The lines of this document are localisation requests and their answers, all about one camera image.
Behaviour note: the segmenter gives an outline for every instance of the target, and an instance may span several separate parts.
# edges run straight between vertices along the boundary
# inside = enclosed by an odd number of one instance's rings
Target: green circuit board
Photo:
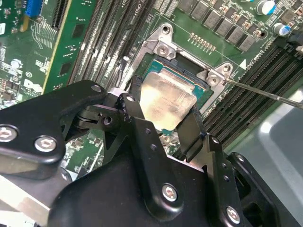
[[[25,15],[25,0],[2,2],[0,109],[82,79],[110,88],[119,56],[127,53],[129,61],[121,81],[124,88],[140,47],[163,23],[172,26],[172,42],[180,49],[210,68],[229,62],[233,66],[231,77],[239,79],[277,38],[273,32],[276,23],[296,31],[303,22],[300,0],[277,1],[271,15],[257,14],[259,0],[44,0],[35,17]],[[136,16],[151,3],[146,17],[141,15],[144,20],[138,33],[134,32],[136,27],[123,27],[127,20],[131,25],[136,20],[139,24]],[[123,48],[129,37],[132,44]],[[145,54],[133,74],[144,78],[155,57]],[[203,91],[197,107],[203,108],[212,93]],[[202,117],[220,101],[217,98]],[[172,154],[177,147],[167,153]],[[102,164],[103,155],[102,136],[91,131],[67,144],[62,166],[77,174],[87,173]]]

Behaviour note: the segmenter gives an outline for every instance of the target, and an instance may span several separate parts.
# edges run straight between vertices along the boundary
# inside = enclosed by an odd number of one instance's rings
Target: electrolytic capacitor
[[[273,31],[279,36],[285,36],[290,33],[290,27],[282,23],[276,23],[273,26]]]
[[[259,15],[270,15],[275,11],[275,1],[262,0],[256,6],[256,11]]]

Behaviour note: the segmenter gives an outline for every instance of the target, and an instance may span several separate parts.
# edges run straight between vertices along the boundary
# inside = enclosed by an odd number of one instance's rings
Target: capacitor
[[[275,34],[279,36],[285,36],[290,33],[290,27],[288,25],[284,25],[282,23],[276,23],[273,26],[273,31]]]
[[[10,65],[12,66],[12,68],[14,69],[20,69],[22,67],[22,62],[18,59],[13,59],[10,62]]]
[[[257,14],[259,15],[270,15],[275,11],[276,4],[275,1],[262,0],[256,6]]]

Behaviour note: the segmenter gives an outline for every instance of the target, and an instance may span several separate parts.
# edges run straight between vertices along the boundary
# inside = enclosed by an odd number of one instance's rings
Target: mounting hole
[[[226,175],[224,175],[224,180],[225,180],[226,182],[231,181],[231,180],[229,179],[229,177],[228,177],[228,176],[226,176]]]
[[[267,36],[267,32],[266,32],[266,31],[263,31],[263,32],[261,32],[259,38],[260,38],[260,39],[265,39],[266,36]]]
[[[150,129],[148,129],[148,128],[145,129],[145,134],[151,134],[151,132],[152,131]]]
[[[231,67],[229,65],[225,65],[223,68],[224,72],[229,72],[231,70]]]
[[[167,27],[167,26],[164,26],[163,29],[162,29],[162,32],[167,35],[167,34],[170,33],[170,28]]]
[[[104,117],[102,119],[102,122],[105,124],[105,125],[109,125],[111,122],[112,122],[112,118],[111,117]]]
[[[155,150],[157,149],[157,146],[154,145],[154,144],[151,144],[151,149],[152,149],[153,151],[155,151]]]
[[[91,89],[93,89],[94,91],[97,91],[97,92],[101,92],[101,91],[102,91],[102,90],[101,90],[101,87],[98,86],[98,85],[93,85],[93,86],[91,86]]]
[[[128,101],[131,101],[131,102],[135,101],[135,98],[132,97],[132,96],[126,96],[126,98],[127,98]]]

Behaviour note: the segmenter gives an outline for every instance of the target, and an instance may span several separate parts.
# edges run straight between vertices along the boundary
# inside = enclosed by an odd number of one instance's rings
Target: metal bracket
[[[176,58],[176,54],[180,54],[183,57],[191,60],[203,69],[211,70],[212,67],[202,62],[195,56],[191,55],[181,47],[177,46],[172,42],[173,37],[173,26],[169,23],[164,23],[158,27],[142,44],[139,52],[137,53],[135,59],[128,65],[128,70],[125,70],[124,81],[121,88],[125,88],[127,82],[130,80],[134,72],[139,67],[143,57],[146,53],[157,54],[167,60],[172,60]]]
[[[210,113],[212,109],[209,108],[213,105],[214,101],[217,98],[219,98],[220,95],[222,95],[222,99],[224,98],[222,92],[226,87],[226,82],[217,74],[220,73],[224,75],[226,79],[228,79],[232,74],[232,69],[233,69],[232,64],[229,62],[225,62],[222,65],[218,66],[217,68],[210,70],[208,75],[206,74],[198,75],[199,78],[206,81],[208,85],[211,86],[211,90],[214,92],[212,96],[210,96],[210,98],[203,105],[203,107],[200,109],[200,113],[203,114],[205,113],[205,111],[206,113]]]

